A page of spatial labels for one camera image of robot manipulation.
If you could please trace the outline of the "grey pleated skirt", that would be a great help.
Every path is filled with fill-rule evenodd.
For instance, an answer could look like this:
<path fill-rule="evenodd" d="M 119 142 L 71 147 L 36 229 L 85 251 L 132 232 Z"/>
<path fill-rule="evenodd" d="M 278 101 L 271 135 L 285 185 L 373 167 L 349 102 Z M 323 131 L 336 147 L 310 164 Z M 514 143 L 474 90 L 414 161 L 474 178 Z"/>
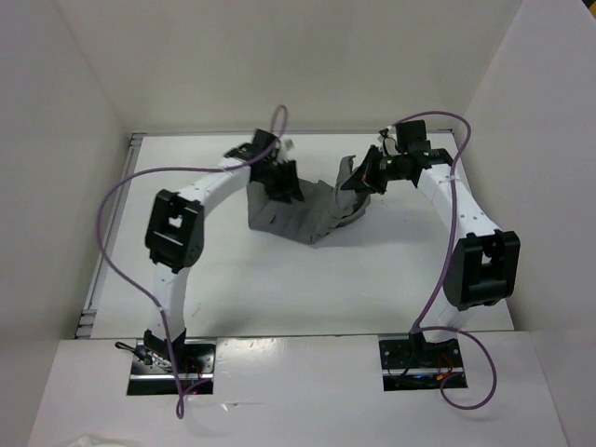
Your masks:
<path fill-rule="evenodd" d="M 267 196 L 264 186 L 247 186 L 248 226 L 305 245 L 313 245 L 330 233 L 361 218 L 371 204 L 370 194 L 343 190 L 351 177 L 354 157 L 341 159 L 335 185 L 300 180 L 303 201 L 285 203 Z"/>

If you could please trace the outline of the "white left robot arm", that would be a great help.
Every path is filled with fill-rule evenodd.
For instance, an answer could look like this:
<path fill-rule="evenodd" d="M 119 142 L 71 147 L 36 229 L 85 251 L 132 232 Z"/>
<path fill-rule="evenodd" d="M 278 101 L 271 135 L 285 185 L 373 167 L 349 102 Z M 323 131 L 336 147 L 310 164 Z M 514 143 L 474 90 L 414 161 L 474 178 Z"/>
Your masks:
<path fill-rule="evenodd" d="M 164 372 L 185 361 L 183 308 L 191 267 L 204 249 L 205 220 L 235 192 L 260 183 L 274 198 L 302 198 L 291 140 L 244 143 L 228 151 L 213 173 L 178 190 L 157 193 L 145 246 L 155 265 L 153 295 L 165 318 L 157 317 L 143 335 L 152 360 Z"/>

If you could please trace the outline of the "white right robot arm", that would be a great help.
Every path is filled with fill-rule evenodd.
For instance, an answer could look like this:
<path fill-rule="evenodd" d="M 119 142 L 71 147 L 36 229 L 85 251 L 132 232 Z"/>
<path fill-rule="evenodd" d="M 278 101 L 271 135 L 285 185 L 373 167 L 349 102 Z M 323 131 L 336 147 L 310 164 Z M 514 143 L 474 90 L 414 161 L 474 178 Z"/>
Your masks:
<path fill-rule="evenodd" d="M 456 160 L 425 143 L 397 155 L 371 146 L 341 184 L 347 191 L 380 194 L 393 181 L 409 181 L 446 225 L 447 255 L 438 284 L 411 328 L 408 354 L 419 366 L 440 355 L 440 342 L 462 330 L 478 308 L 497 305 L 514 290 L 521 242 L 481 209 L 456 172 Z M 424 333 L 428 328 L 439 337 Z"/>

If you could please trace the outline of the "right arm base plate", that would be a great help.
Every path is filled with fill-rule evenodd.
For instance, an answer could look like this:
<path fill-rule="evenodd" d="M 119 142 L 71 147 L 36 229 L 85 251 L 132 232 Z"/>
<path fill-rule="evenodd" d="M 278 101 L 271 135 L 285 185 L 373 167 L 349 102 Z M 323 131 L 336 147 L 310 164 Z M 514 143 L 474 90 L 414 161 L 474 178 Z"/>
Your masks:
<path fill-rule="evenodd" d="M 463 360 L 455 339 L 414 346 L 407 336 L 378 340 L 385 392 L 467 388 Z"/>

